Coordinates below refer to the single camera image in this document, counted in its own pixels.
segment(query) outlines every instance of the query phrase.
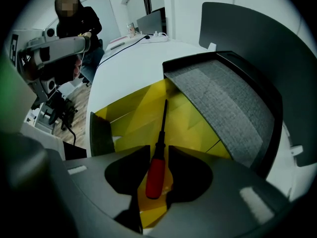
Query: wooden floor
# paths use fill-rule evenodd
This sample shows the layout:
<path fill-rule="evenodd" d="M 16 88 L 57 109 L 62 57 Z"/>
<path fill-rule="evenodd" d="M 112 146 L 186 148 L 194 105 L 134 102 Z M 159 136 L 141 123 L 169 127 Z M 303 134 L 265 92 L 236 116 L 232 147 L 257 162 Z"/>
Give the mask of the wooden floor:
<path fill-rule="evenodd" d="M 85 129 L 86 129 L 86 111 L 88 105 L 89 93 L 91 86 L 87 87 L 85 84 L 75 89 L 67 98 L 72 101 L 72 105 L 78 112 L 74 116 L 71 129 L 76 134 L 75 145 L 86 149 L 85 146 Z M 61 138 L 69 144 L 73 144 L 74 136 L 68 129 L 61 130 L 61 120 L 58 119 L 59 124 L 56 124 L 53 129 L 53 135 Z"/>

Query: red screwdriver handle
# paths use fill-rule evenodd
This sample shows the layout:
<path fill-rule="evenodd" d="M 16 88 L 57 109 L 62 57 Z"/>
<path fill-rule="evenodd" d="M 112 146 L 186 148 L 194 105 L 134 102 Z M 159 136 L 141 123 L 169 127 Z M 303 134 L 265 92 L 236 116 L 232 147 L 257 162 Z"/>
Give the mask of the red screwdriver handle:
<path fill-rule="evenodd" d="M 162 194 L 165 160 L 152 159 L 148 172 L 145 194 L 150 199 L 158 199 Z"/>

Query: white table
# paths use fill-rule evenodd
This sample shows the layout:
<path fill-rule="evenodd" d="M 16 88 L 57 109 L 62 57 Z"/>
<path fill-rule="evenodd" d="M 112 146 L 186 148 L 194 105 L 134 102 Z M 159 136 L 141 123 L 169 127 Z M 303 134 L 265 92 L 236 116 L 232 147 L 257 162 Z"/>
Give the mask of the white table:
<path fill-rule="evenodd" d="M 125 38 L 110 44 L 102 61 L 132 45 L 141 37 Z M 112 51 L 109 50 L 110 47 L 120 42 L 126 44 Z M 162 80 L 164 61 L 204 52 L 207 52 L 204 48 L 175 40 L 160 43 L 137 43 L 101 64 L 97 69 L 87 106 L 87 157 L 91 157 L 90 112 L 96 112 L 130 93 Z"/>

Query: jeans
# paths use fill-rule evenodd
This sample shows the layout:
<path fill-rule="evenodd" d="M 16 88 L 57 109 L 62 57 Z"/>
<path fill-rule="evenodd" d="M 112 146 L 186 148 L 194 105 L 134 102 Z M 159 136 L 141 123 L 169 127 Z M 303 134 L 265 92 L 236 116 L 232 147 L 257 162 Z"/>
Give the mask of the jeans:
<path fill-rule="evenodd" d="M 97 67 L 104 54 L 105 52 L 102 48 L 96 48 L 94 51 L 84 55 L 81 73 L 89 80 L 90 83 L 93 83 L 94 81 Z"/>

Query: person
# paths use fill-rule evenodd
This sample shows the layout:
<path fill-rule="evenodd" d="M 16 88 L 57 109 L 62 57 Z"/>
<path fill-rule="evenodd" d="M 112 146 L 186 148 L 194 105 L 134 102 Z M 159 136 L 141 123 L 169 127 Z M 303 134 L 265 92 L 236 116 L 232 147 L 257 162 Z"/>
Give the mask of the person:
<path fill-rule="evenodd" d="M 102 30 L 99 18 L 91 7 L 84 7 L 80 0 L 55 0 L 55 11 L 59 20 L 57 36 L 66 38 L 82 35 L 90 38 L 90 49 L 82 60 L 81 73 L 92 83 L 105 53 L 97 37 Z"/>

